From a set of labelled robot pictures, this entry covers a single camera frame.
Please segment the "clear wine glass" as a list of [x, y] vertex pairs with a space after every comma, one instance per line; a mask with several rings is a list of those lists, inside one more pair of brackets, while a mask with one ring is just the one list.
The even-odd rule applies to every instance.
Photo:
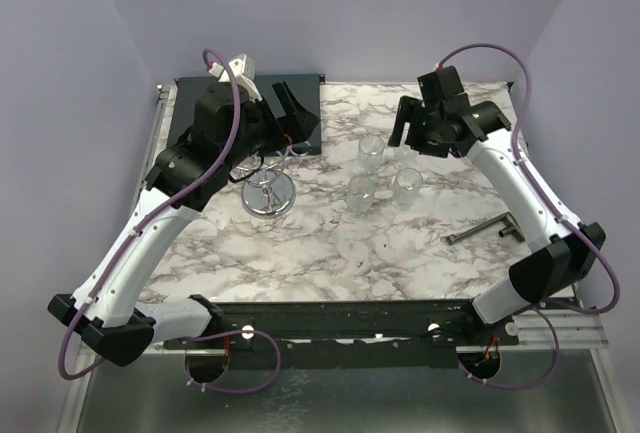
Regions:
[[399, 171], [402, 169], [413, 168], [418, 157], [418, 152], [404, 145], [393, 149], [392, 163], [394, 168]]
[[346, 204], [354, 215], [364, 215], [373, 205], [376, 183], [369, 176], [353, 177], [347, 186]]
[[378, 171], [384, 156], [385, 142], [382, 138], [367, 134], [358, 143], [357, 168], [363, 174]]
[[392, 205], [399, 210], [409, 209], [419, 196], [422, 174], [413, 168], [399, 170], [392, 185]]

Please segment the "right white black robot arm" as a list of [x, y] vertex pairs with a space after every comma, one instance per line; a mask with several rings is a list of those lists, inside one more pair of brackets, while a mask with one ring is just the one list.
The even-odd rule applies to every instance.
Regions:
[[511, 143], [508, 118], [492, 101], [471, 103], [455, 67], [417, 82], [420, 97], [399, 101], [390, 145], [467, 158], [495, 188], [530, 250], [461, 318], [462, 337], [480, 345], [494, 336], [497, 322], [584, 279], [606, 235], [598, 223], [586, 224], [567, 208], [535, 168], [522, 170], [527, 157]]

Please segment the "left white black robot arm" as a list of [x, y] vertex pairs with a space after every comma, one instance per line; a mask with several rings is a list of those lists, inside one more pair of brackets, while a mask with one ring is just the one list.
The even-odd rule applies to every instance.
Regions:
[[284, 82], [272, 86], [284, 113], [243, 86], [211, 82], [195, 101], [192, 124], [162, 151], [127, 225], [100, 266], [74, 292], [55, 295], [49, 312], [101, 358], [120, 367], [145, 349], [190, 338], [214, 346], [222, 312], [201, 295], [162, 304], [139, 296], [179, 234], [255, 154], [271, 155], [312, 137], [320, 119]]

